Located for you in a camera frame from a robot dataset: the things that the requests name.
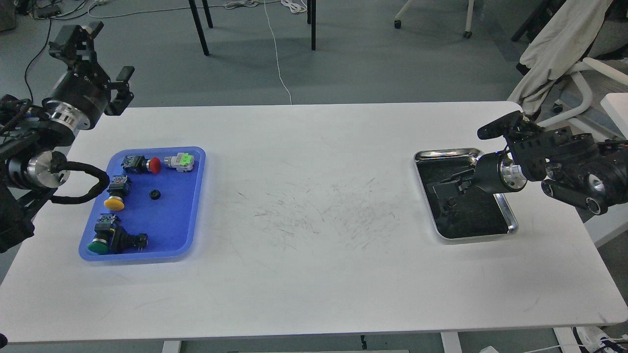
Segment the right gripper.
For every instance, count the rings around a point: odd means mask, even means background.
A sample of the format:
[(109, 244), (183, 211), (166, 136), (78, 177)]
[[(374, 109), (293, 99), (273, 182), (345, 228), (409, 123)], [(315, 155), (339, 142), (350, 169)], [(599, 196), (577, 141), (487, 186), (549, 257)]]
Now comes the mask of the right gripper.
[(507, 194), (523, 190), (527, 179), (520, 165), (508, 152), (484, 154), (478, 160), (474, 176), (456, 176), (431, 183), (431, 193), (439, 200), (440, 218), (471, 214), (471, 202), (465, 195), (477, 186), (489, 194)]

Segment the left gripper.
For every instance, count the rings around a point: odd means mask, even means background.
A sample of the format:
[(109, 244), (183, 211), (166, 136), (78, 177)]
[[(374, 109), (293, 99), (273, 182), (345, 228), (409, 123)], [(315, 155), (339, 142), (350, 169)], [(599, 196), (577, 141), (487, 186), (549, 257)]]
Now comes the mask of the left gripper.
[[(94, 129), (103, 113), (120, 116), (134, 99), (129, 80), (135, 67), (122, 67), (114, 82), (109, 82), (110, 77), (97, 62), (94, 39), (103, 27), (103, 22), (65, 25), (49, 42), (49, 55), (65, 63), (67, 71), (41, 101), (42, 106), (49, 111), (61, 103), (72, 106), (86, 116), (86, 130)], [(110, 90), (116, 91), (111, 101)]]

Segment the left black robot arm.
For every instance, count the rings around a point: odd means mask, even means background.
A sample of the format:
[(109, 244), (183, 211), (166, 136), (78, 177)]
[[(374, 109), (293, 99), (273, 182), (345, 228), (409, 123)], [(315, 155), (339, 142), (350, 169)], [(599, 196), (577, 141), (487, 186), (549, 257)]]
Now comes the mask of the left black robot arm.
[(34, 236), (33, 219), (45, 203), (85, 203), (110, 183), (103, 170), (69, 161), (58, 150), (71, 146), (79, 131), (94, 129), (103, 114), (121, 115), (134, 99), (134, 67), (111, 79), (97, 61), (94, 40), (103, 26), (63, 26), (49, 43), (50, 56), (67, 71), (40, 105), (1, 98), (1, 252)]

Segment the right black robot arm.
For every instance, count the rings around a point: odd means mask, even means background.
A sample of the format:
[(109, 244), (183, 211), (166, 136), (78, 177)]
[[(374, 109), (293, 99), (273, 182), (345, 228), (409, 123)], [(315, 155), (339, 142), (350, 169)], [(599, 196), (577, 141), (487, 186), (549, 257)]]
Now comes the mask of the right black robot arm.
[(428, 189), (442, 211), (453, 199), (478, 187), (487, 194), (519, 192), (539, 182), (548, 197), (602, 215), (627, 202), (627, 142), (596, 142), (569, 127), (547, 130), (513, 111), (477, 131), (479, 139), (503, 137), (504, 149), (482, 155), (471, 167), (433, 182)]

